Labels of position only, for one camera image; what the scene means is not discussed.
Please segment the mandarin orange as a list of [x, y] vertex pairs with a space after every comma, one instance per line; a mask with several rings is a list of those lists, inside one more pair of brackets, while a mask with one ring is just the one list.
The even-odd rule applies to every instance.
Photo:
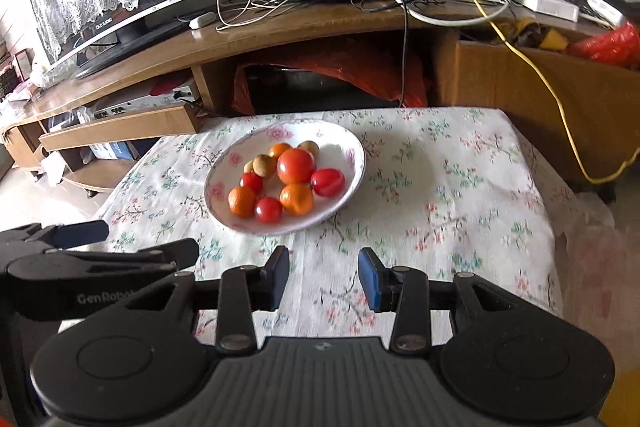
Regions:
[[305, 216], [314, 209], [314, 192], [303, 183], [291, 183], [282, 188], [279, 195], [283, 209], [293, 216]]
[[233, 216], [250, 219], [254, 216], [256, 195], [248, 186], [236, 186], [228, 194], [228, 206]]

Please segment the small red tomato front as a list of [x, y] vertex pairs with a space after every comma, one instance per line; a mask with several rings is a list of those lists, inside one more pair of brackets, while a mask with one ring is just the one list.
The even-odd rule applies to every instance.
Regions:
[[282, 204], [275, 197], [265, 196], [256, 200], [255, 217], [262, 223], [272, 225], [279, 222], [282, 218], [282, 212]]

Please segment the small red tomato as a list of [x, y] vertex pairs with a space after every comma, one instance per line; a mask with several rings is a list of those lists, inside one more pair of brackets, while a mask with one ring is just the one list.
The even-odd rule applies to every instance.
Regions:
[[262, 223], [272, 225], [279, 222], [282, 218], [282, 212], [282, 204], [275, 197], [265, 196], [256, 200], [255, 217]]
[[261, 176], [254, 172], [246, 172], [243, 173], [240, 179], [240, 185], [242, 187], [247, 187], [253, 194], [258, 197], [262, 195], [265, 187], [265, 181]]

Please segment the small red tomato left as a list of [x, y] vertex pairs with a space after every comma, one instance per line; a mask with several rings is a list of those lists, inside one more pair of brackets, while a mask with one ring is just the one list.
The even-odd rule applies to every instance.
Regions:
[[265, 187], [265, 181], [261, 176], [254, 172], [246, 172], [243, 173], [240, 179], [240, 185], [242, 187], [247, 187], [253, 194], [258, 197], [262, 195]]

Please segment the floral tablecloth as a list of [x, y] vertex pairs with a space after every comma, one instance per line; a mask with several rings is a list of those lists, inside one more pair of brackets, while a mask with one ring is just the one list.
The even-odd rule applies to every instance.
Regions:
[[216, 118], [199, 134], [168, 136], [146, 153], [100, 209], [105, 247], [131, 253], [191, 237], [195, 275], [216, 279], [259, 265], [288, 247], [291, 273], [279, 309], [254, 316], [268, 336], [388, 337], [358, 281], [357, 255], [371, 247], [386, 265], [449, 281], [474, 272], [552, 313], [563, 310], [555, 234], [529, 167], [527, 142], [495, 109], [366, 109], [326, 112], [363, 147], [366, 171], [354, 197], [308, 230], [251, 236], [209, 213], [205, 180], [216, 159], [253, 131], [259, 150], [288, 139], [285, 117]]

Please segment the large red tomato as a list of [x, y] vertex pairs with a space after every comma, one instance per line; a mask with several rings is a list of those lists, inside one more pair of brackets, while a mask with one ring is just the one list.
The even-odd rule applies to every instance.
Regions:
[[283, 153], [277, 161], [277, 174], [280, 181], [285, 184], [303, 183], [310, 181], [311, 176], [316, 171], [316, 161], [314, 156], [299, 150], [299, 148], [291, 148]]

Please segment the small orange in plate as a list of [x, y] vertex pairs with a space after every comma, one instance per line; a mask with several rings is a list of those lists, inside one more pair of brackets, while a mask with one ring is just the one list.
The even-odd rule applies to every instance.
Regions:
[[291, 150], [291, 145], [288, 143], [277, 143], [270, 147], [268, 155], [273, 159], [278, 159], [287, 150]]

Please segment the floral white plate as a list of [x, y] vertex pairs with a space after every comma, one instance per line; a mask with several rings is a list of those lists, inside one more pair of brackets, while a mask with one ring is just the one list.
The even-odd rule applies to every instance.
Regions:
[[339, 124], [309, 118], [272, 124], [243, 136], [215, 160], [205, 202], [235, 232], [298, 232], [342, 209], [366, 165], [359, 139]]

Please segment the white set-top box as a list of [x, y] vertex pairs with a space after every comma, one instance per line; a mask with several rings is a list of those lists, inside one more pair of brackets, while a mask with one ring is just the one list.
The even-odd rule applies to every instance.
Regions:
[[99, 98], [88, 108], [88, 112], [93, 119], [102, 119], [181, 102], [196, 102], [199, 98], [200, 91], [193, 79], [149, 80]]

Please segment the red cloth under cabinet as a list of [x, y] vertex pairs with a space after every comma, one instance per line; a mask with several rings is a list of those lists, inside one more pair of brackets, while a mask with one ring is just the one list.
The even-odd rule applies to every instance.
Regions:
[[243, 115], [425, 107], [430, 82], [397, 32], [324, 38], [242, 55], [231, 107]]

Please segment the wooden tv cabinet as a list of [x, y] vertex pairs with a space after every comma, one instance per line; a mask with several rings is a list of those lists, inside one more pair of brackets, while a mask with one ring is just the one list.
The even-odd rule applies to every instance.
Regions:
[[186, 31], [85, 79], [67, 79], [2, 120], [2, 133], [96, 101], [144, 80], [191, 69], [207, 108], [230, 114], [239, 58], [316, 39], [397, 32], [427, 67], [428, 107], [498, 108], [565, 179], [605, 178], [639, 155], [639, 75], [531, 48], [465, 41], [458, 28], [411, 23], [399, 12], [351, 5], [295, 9], [228, 32]]

